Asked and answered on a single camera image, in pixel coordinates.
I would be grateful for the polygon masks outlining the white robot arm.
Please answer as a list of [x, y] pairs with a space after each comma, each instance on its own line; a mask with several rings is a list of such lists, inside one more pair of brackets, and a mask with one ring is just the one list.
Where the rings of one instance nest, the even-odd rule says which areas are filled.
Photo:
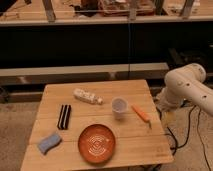
[[213, 89], [204, 84], [206, 71], [198, 63], [191, 63], [166, 73], [165, 86], [156, 95], [156, 107], [167, 126], [184, 100], [192, 102], [213, 117]]

